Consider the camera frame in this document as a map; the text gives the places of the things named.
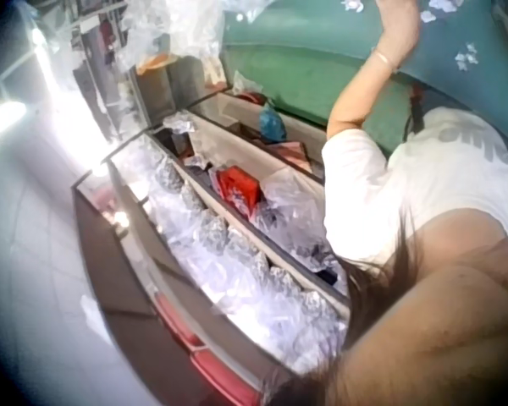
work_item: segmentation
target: hand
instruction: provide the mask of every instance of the hand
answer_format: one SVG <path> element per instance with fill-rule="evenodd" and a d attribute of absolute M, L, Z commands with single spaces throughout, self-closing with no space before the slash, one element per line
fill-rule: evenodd
<path fill-rule="evenodd" d="M 377 49 L 399 67 L 417 44 L 420 13 L 417 0 L 376 0 L 384 33 Z"/>

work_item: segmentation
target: bracelet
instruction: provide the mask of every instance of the bracelet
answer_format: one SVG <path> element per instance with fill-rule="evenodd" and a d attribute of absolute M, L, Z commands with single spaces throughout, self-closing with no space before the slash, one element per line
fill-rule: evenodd
<path fill-rule="evenodd" d="M 378 56 L 380 59 L 382 59 L 382 61 L 384 61 L 385 64 L 387 64 L 390 68 L 391 68 L 391 71 L 395 74 L 397 73 L 397 70 L 399 70 L 399 68 L 396 68 L 394 66 L 394 64 L 392 64 L 392 62 L 390 62 L 390 60 L 383 54 L 381 53 L 378 49 L 376 48 L 373 48 L 373 53 Z"/>

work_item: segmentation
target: white floor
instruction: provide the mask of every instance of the white floor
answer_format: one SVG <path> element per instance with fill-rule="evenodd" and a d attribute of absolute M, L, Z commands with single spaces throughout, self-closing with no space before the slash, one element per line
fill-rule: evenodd
<path fill-rule="evenodd" d="M 8 145 L 0 140 L 3 367 L 35 404 L 157 405 L 123 355 L 86 325 L 80 298 L 92 293 L 76 239 L 69 176 L 55 179 L 50 195 L 42 185 L 45 173 L 60 176 L 59 167 L 48 166 L 53 157 L 39 156 L 47 167 L 38 170 L 25 163 L 33 159 L 21 161 Z"/>

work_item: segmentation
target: teal surface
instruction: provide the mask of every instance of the teal surface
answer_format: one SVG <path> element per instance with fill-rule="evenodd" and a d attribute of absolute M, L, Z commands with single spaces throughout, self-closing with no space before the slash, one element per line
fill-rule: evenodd
<path fill-rule="evenodd" d="M 238 70 L 263 86 L 283 111 L 325 126 L 339 93 L 357 73 L 359 59 L 305 48 L 226 47 L 228 77 Z M 410 78 L 396 75 L 385 86 L 364 129 L 386 155 L 402 142 L 410 115 Z"/>
<path fill-rule="evenodd" d="M 278 0 L 251 25 L 228 15 L 224 42 L 365 59 L 377 44 L 381 26 L 374 1 L 364 3 L 364 11 L 357 14 L 345 11 L 339 0 Z M 466 0 L 456 13 L 422 24 L 420 44 L 401 71 L 468 106 L 508 137 L 508 40 L 490 7 L 490 0 Z M 465 52 L 469 42 L 478 50 L 479 64 L 461 72 L 455 56 Z"/>

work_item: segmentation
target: woman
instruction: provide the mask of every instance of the woman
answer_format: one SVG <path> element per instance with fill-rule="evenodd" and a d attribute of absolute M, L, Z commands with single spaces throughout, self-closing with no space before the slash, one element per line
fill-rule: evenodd
<path fill-rule="evenodd" d="M 490 404 L 508 385 L 508 150 L 481 118 L 439 107 L 386 162 L 361 126 L 420 19 L 416 0 L 377 4 L 384 33 L 335 103 L 323 149 L 347 342 L 265 404 Z"/>

